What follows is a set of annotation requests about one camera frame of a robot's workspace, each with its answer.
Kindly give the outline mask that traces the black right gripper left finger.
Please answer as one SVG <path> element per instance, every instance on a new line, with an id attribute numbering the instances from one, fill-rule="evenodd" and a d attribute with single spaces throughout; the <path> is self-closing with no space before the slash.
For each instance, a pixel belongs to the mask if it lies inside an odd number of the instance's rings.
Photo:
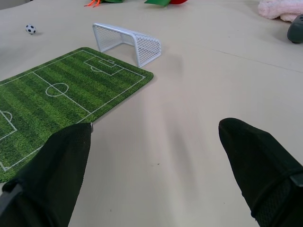
<path id="1" fill-rule="evenodd" d="M 89 157 L 92 123 L 68 126 L 2 187 L 0 227 L 68 227 Z"/>

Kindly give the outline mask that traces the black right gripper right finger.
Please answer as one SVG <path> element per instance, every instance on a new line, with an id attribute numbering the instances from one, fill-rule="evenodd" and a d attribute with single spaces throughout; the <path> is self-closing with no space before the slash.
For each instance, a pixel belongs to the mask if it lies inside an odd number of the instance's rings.
<path id="1" fill-rule="evenodd" d="M 219 138 L 251 216 L 260 227 L 303 227 L 303 165 L 270 133 L 236 118 Z"/>

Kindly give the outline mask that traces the green soccer field mat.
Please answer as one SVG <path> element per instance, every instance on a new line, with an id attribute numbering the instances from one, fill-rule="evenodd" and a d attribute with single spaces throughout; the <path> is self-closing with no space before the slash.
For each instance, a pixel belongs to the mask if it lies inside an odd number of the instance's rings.
<path id="1" fill-rule="evenodd" d="M 152 79 L 149 71 L 82 47 L 0 81 L 0 183 L 53 133 L 96 121 Z"/>

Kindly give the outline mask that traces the white miniature soccer goal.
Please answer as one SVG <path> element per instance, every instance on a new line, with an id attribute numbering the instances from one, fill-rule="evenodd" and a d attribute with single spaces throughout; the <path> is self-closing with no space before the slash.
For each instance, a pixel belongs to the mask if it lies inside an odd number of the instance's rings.
<path id="1" fill-rule="evenodd" d="M 132 46 L 140 68 L 161 56 L 160 41 L 149 35 L 102 23 L 94 23 L 92 28 L 100 52 L 121 44 Z"/>

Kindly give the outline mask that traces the dark grey rounded object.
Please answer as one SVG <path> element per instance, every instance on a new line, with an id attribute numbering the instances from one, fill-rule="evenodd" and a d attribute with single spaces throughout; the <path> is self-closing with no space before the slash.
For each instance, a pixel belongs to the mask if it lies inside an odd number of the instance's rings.
<path id="1" fill-rule="evenodd" d="M 287 32 L 287 38 L 294 44 L 303 43 L 303 14 L 297 16 L 291 23 Z"/>

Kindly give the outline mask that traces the pink fluffy towel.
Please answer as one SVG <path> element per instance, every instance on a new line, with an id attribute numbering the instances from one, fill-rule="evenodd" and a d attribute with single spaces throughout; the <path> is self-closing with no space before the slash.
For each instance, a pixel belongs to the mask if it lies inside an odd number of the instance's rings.
<path id="1" fill-rule="evenodd" d="M 267 19 L 279 17 L 283 21 L 293 22 L 303 14 L 303 0 L 260 0 L 258 13 Z"/>

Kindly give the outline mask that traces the orange and green toy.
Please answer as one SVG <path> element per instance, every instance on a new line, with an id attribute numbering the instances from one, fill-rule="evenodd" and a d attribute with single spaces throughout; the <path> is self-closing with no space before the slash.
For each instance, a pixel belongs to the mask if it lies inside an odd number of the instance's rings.
<path id="1" fill-rule="evenodd" d="M 97 7 L 99 6 L 101 3 L 105 2 L 105 3 L 123 3 L 125 0 L 91 0 L 90 3 L 84 5 L 85 7 Z"/>

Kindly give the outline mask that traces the green and red toy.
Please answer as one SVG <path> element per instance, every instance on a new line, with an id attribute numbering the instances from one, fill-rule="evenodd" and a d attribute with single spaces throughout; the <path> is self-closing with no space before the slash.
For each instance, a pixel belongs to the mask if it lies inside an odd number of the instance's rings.
<path id="1" fill-rule="evenodd" d="M 187 1 L 188 0 L 146 0 L 144 3 L 166 7 L 169 4 L 179 5 L 179 4 L 183 4 Z"/>

